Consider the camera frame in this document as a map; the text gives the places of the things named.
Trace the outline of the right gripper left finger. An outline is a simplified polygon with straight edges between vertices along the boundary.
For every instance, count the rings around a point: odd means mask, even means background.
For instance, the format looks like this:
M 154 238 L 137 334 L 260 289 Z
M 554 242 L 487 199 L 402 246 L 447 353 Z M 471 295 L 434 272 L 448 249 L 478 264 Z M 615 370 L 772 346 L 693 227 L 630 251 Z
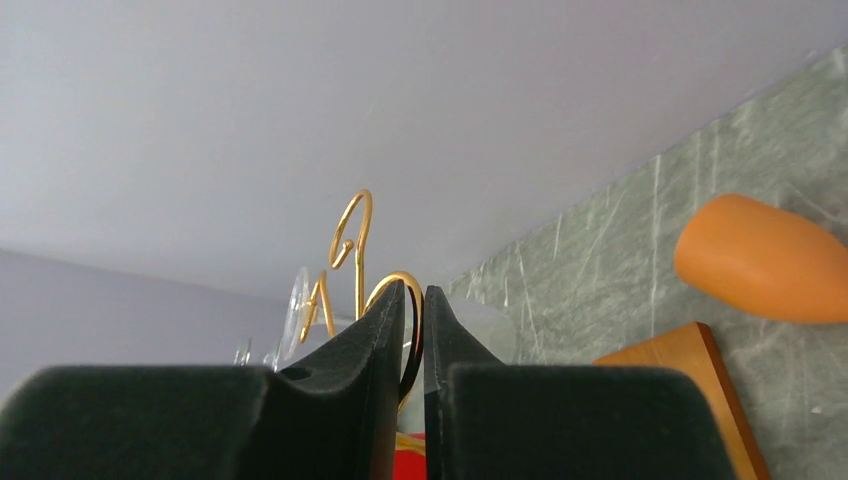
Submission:
M 5 479 L 388 479 L 405 293 L 291 366 L 56 366 L 1 410 Z

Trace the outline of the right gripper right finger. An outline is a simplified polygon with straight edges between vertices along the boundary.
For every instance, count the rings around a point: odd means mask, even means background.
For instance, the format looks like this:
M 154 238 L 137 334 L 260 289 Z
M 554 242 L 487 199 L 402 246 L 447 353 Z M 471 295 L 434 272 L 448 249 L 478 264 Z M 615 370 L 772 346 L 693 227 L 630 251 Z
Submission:
M 654 367 L 509 365 L 457 319 L 444 291 L 423 308 L 432 479 L 731 479 L 709 405 Z

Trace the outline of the red plastic wine glass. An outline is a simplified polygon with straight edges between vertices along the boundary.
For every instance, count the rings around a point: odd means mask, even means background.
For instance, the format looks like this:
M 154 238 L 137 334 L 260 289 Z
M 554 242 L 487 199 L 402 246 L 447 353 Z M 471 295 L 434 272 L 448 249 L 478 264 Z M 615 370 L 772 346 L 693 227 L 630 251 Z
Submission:
M 426 480 L 426 435 L 398 433 L 396 436 L 393 480 Z

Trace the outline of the clear patterned wine glass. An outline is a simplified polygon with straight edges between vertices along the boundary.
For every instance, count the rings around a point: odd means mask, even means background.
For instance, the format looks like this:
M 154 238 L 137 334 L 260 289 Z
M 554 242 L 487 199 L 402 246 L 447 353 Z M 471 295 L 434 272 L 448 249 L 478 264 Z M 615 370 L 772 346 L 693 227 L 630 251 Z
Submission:
M 311 290 L 308 270 L 302 268 L 295 277 L 286 313 L 272 323 L 272 343 L 258 360 L 260 364 L 279 371 L 331 338 L 320 305 L 315 308 L 315 319 L 309 331 L 302 334 L 308 319 Z M 449 303 L 459 323 L 498 359 L 507 363 L 514 360 L 518 331 L 506 313 L 470 298 L 451 297 Z

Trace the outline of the orange plastic wine glass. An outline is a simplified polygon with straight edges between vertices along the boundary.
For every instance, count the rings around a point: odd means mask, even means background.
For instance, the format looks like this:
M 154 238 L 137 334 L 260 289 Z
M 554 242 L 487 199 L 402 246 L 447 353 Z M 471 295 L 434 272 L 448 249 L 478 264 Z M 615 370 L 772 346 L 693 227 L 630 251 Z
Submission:
M 678 277 L 752 315 L 802 324 L 847 320 L 847 248 L 788 211 L 740 194 L 705 204 L 674 251 Z

